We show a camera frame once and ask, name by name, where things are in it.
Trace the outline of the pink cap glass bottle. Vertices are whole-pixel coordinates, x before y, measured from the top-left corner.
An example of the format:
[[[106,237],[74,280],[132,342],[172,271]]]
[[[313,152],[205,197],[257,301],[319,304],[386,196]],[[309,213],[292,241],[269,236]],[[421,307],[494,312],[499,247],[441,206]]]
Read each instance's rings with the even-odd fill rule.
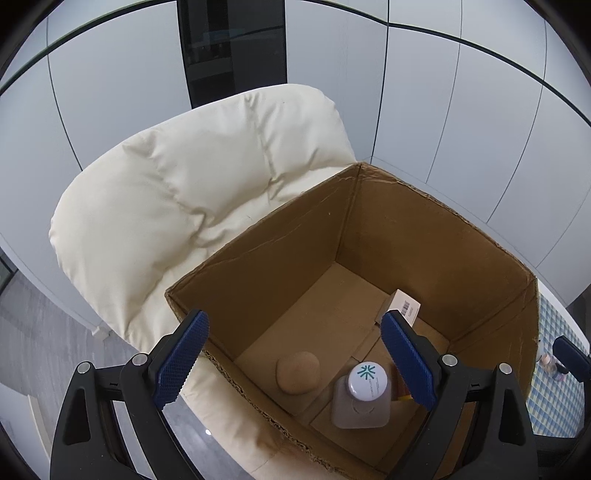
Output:
[[[541,368],[554,381],[561,382],[564,380],[565,375],[568,374],[568,370],[565,369],[564,366],[560,364],[558,360],[548,352],[541,355],[539,363],[541,365]]]

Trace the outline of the square bottle white round lid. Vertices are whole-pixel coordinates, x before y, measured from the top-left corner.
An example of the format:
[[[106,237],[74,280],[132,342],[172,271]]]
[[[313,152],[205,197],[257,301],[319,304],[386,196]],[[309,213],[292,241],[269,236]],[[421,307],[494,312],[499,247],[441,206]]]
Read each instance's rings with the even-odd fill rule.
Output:
[[[332,423],[339,429],[375,429],[390,421],[392,386],[382,365],[362,362],[335,381]]]

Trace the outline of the small white carton box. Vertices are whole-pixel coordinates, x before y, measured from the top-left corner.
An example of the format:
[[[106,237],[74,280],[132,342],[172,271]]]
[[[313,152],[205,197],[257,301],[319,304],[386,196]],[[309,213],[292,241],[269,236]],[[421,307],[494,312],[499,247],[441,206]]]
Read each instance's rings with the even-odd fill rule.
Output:
[[[420,308],[421,303],[419,301],[403,290],[398,289],[395,293],[390,295],[380,307],[375,322],[380,325],[384,314],[391,310],[398,310],[406,319],[407,323],[413,327],[418,318]]]

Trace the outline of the blue yellow checkered cloth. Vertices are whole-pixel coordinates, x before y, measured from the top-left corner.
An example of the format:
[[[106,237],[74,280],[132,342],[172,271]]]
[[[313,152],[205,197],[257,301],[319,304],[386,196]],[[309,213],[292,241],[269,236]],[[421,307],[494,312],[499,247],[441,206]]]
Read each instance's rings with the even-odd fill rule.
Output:
[[[544,296],[540,296],[539,305],[538,351],[526,407],[535,434],[574,438],[584,424],[584,386],[559,363],[553,344],[558,337],[565,336],[584,353],[588,348]]]

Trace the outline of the beige powder puff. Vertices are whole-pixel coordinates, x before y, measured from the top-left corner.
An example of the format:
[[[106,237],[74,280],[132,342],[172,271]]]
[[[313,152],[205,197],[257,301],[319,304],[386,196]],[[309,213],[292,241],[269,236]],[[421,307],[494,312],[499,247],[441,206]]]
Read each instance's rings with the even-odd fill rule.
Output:
[[[315,390],[320,381],[321,363],[311,352],[295,352],[276,361],[276,384],[283,393],[307,394]]]

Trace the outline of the dark glass cabinet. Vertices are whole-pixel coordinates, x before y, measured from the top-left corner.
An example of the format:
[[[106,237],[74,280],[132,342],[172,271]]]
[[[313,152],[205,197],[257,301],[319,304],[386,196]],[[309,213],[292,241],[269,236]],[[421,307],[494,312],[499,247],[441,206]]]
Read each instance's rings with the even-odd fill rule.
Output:
[[[177,17],[193,108],[287,82],[283,1],[183,0]]]

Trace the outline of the brown cardboard box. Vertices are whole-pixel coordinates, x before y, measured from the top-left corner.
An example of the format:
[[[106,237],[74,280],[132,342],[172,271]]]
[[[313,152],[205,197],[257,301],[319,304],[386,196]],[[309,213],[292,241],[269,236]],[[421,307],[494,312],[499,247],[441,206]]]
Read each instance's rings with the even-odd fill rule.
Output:
[[[280,207],[170,287],[176,316],[207,313],[208,359],[295,439],[353,479],[390,479],[428,410],[391,402],[375,430],[329,422],[335,385],[353,360],[381,360],[398,375],[375,320],[398,289],[421,303],[413,330],[464,365],[511,366],[523,398],[534,371],[538,287],[532,272],[433,197],[365,163]],[[308,351],[321,363],[315,390],[288,395],[276,361]],[[474,406],[467,403],[434,478],[457,463]]]

